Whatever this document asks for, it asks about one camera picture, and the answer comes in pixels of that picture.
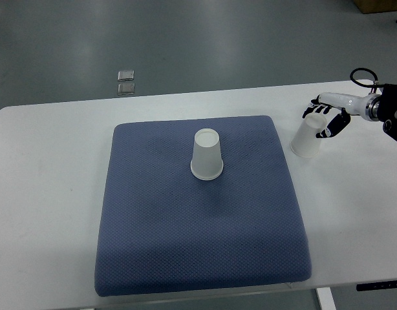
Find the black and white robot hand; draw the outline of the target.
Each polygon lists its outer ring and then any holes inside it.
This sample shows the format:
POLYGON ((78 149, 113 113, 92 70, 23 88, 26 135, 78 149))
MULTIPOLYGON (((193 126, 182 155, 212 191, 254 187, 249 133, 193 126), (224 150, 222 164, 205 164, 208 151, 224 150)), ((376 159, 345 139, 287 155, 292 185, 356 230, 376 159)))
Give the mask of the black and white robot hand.
POLYGON ((302 118, 316 114, 326 116, 333 111, 334 117, 316 134, 317 139, 333 138, 348 126, 352 116, 360 116, 370 121, 369 109, 372 100, 371 95, 359 97, 331 92, 321 93, 311 100, 302 118))

